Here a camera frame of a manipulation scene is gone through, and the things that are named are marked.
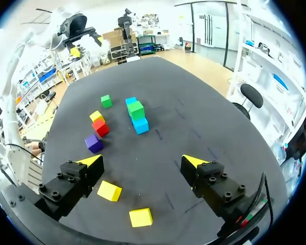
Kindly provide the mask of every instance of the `white wall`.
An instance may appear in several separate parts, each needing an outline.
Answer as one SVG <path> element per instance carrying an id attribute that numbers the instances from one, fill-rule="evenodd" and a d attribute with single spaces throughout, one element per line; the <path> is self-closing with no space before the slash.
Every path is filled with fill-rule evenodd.
<path id="1" fill-rule="evenodd" d="M 118 27 L 118 18 L 128 8 L 132 13 L 141 17 L 144 14 L 157 14 L 160 20 L 160 29 L 169 30 L 175 35 L 174 30 L 176 16 L 174 14 L 173 1 L 143 1 L 120 2 L 105 4 L 104 6 L 82 11 L 87 16 L 87 27 L 94 27 L 97 33 L 111 32 Z"/>

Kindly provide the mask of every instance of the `yellow cube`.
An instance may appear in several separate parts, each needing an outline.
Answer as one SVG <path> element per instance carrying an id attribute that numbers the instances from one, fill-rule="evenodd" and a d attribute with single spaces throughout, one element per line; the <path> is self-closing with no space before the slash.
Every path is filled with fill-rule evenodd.
<path id="1" fill-rule="evenodd" d="M 132 227 L 150 226 L 153 223 L 149 208 L 137 209 L 129 212 Z"/>
<path id="2" fill-rule="evenodd" d="M 122 188 L 103 180 L 97 194 L 111 202 L 117 202 L 121 191 Z"/>
<path id="3" fill-rule="evenodd" d="M 92 120 L 92 122 L 95 122 L 99 119 L 103 120 L 104 122 L 106 122 L 103 118 L 103 116 L 101 115 L 101 113 L 99 111 L 94 111 L 91 115 L 90 118 Z"/>

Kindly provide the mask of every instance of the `cube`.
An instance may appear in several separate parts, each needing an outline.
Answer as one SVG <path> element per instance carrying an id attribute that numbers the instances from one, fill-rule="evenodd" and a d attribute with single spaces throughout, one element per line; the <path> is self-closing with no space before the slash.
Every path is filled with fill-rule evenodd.
<path id="1" fill-rule="evenodd" d="M 100 137 L 104 137 L 109 132 L 108 125 L 101 119 L 96 120 L 92 127 Z"/>
<path id="2" fill-rule="evenodd" d="M 129 212 L 132 227 L 151 226 L 153 223 L 149 208 L 137 209 Z"/>
<path id="3" fill-rule="evenodd" d="M 97 194 L 111 202 L 117 202 L 121 191 L 122 188 L 103 180 Z"/>
<path id="4" fill-rule="evenodd" d="M 105 122 L 103 116 L 101 115 L 101 113 L 99 111 L 94 111 L 91 115 L 90 118 L 92 120 L 92 122 L 95 122 L 98 119 L 101 119 Z"/>
<path id="5" fill-rule="evenodd" d="M 130 104 L 132 104 L 136 101 L 137 101 L 136 97 L 128 98 L 128 99 L 126 99 L 126 105 L 128 106 L 128 105 L 130 105 Z"/>
<path id="6" fill-rule="evenodd" d="M 85 144 L 92 153 L 98 153 L 104 148 L 102 142 L 94 134 L 85 139 Z"/>
<path id="7" fill-rule="evenodd" d="M 145 117 L 139 120 L 132 120 L 132 122 L 137 135 L 145 133 L 149 130 L 148 121 L 146 120 Z"/>
<path id="8" fill-rule="evenodd" d="M 128 112 L 134 121 L 145 117 L 144 107 L 139 101 L 128 105 Z"/>
<path id="9" fill-rule="evenodd" d="M 104 108 L 109 108 L 112 106 L 112 101 L 110 95 L 105 95 L 101 97 L 101 103 Z"/>

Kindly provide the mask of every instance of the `cable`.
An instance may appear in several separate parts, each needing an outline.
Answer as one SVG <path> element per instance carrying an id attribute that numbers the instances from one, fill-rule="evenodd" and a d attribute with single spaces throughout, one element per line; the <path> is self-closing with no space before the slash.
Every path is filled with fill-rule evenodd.
<path id="1" fill-rule="evenodd" d="M 268 203 L 269 209 L 270 209 L 270 225 L 269 225 L 269 229 L 270 229 L 272 224 L 273 224 L 273 209 L 272 209 L 271 197 L 270 197 L 270 192 L 269 192 L 269 186 L 267 184 L 266 174 L 265 174 L 265 183 L 264 184 L 265 184 L 265 189 L 266 189 L 267 203 Z"/>
<path id="2" fill-rule="evenodd" d="M 11 184 L 13 184 L 14 186 L 16 186 L 16 184 L 12 181 L 12 179 L 10 178 L 10 176 L 6 173 L 6 171 L 4 171 L 4 169 L 0 166 L 0 170 L 1 172 L 4 174 L 4 176 L 6 176 L 6 178 L 9 180 L 9 182 Z"/>
<path id="3" fill-rule="evenodd" d="M 18 147 L 18 148 L 24 150 L 25 152 L 29 153 L 32 157 L 34 157 L 34 158 L 40 160 L 41 162 L 43 162 L 40 158 L 38 158 L 37 156 L 35 156 L 35 155 L 34 155 L 33 153 L 31 153 L 30 151 L 26 150 L 24 147 L 21 147 L 20 145 L 17 145 L 17 144 L 5 144 L 5 146 L 6 146 L 6 145 L 13 145 L 13 146 L 16 146 L 16 147 Z"/>

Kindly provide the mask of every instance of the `black chair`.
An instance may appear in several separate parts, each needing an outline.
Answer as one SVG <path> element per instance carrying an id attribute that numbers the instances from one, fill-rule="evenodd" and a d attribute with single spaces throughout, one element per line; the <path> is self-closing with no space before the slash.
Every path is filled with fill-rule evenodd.
<path id="1" fill-rule="evenodd" d="M 53 101 L 56 94 L 57 94 L 56 92 L 50 92 L 49 90 L 46 90 L 46 91 L 42 92 L 39 97 L 40 97 L 40 99 L 43 99 L 45 102 L 48 103 L 48 102 Z"/>
<path id="2" fill-rule="evenodd" d="M 248 120 L 250 120 L 250 110 L 252 109 L 253 105 L 260 109 L 263 106 L 263 97 L 256 89 L 246 83 L 240 86 L 240 91 L 246 98 L 241 105 L 238 103 L 233 103 L 233 105 L 236 106 L 248 118 Z M 243 104 L 247 99 L 252 103 L 248 111 L 245 107 L 243 107 Z"/>
<path id="3" fill-rule="evenodd" d="M 55 114 L 55 112 L 56 112 L 56 110 L 57 110 L 57 108 L 58 108 L 58 105 L 54 102 L 54 98 L 55 98 L 55 96 L 56 96 L 56 92 L 50 92 L 49 90 L 46 90 L 46 91 L 44 91 L 44 92 L 42 92 L 40 95 L 39 95 L 39 97 L 40 97 L 40 99 L 42 99 L 42 100 L 44 100 L 45 102 L 47 102 L 47 103 L 51 103 L 51 102 L 53 102 L 53 104 L 55 105 L 55 108 L 54 108 L 54 110 L 53 110 L 53 114 Z"/>

